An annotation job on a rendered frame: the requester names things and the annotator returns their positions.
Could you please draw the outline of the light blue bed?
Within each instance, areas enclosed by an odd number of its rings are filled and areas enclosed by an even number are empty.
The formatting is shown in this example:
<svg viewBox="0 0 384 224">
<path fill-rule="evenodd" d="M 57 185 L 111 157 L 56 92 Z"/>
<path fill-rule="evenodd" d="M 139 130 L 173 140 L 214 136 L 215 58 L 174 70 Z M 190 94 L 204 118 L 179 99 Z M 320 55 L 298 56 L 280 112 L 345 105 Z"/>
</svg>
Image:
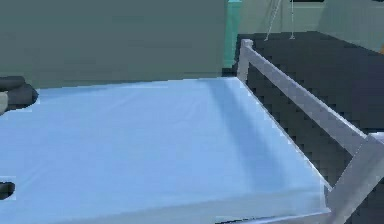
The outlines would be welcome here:
<svg viewBox="0 0 384 224">
<path fill-rule="evenodd" d="M 335 184 L 246 85 L 250 67 L 351 154 Z M 241 43 L 234 77 L 49 88 L 0 116 L 0 224 L 345 224 L 384 179 L 365 134 Z"/>
</svg>

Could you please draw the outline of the teal door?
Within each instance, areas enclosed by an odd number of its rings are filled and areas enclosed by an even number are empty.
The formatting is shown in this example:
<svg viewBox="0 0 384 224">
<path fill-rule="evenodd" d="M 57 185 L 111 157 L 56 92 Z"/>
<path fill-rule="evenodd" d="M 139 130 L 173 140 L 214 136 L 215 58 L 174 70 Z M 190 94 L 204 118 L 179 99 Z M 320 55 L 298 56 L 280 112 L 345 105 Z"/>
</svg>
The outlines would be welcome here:
<svg viewBox="0 0 384 224">
<path fill-rule="evenodd" d="M 230 68 L 235 62 L 235 51 L 242 0 L 228 0 L 224 42 L 223 67 Z"/>
</svg>

